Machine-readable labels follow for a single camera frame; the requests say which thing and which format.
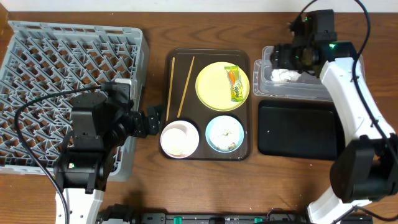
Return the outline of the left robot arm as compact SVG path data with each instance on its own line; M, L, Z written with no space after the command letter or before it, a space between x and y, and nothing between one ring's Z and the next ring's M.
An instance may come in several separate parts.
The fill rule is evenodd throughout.
M57 223L94 223L112 172L113 151L129 137L160 131L163 105L134 110L131 83L104 82L99 91L83 90L73 99L73 129L63 139L54 166L61 188L56 196Z

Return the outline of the light blue bowl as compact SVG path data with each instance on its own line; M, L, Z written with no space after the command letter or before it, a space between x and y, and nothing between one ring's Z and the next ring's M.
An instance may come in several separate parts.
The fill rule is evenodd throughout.
M236 151L243 143L244 129L234 117L221 115L213 118L205 129L208 145L216 152Z

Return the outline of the green orange snack wrapper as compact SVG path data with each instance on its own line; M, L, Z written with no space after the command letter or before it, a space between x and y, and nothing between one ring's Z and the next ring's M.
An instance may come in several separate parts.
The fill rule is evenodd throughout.
M227 74L230 91L231 101L243 101L243 84L241 81L240 70L237 65L224 67Z

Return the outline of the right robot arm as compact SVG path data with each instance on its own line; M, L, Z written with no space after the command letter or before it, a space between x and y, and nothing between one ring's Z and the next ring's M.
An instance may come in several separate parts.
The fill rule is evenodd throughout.
M338 223L397 193L397 134L364 81L360 52L337 39L332 10L301 12L289 29L293 41L274 47L272 66L319 78L343 127L346 146L331 167L330 187L307 208L312 223Z

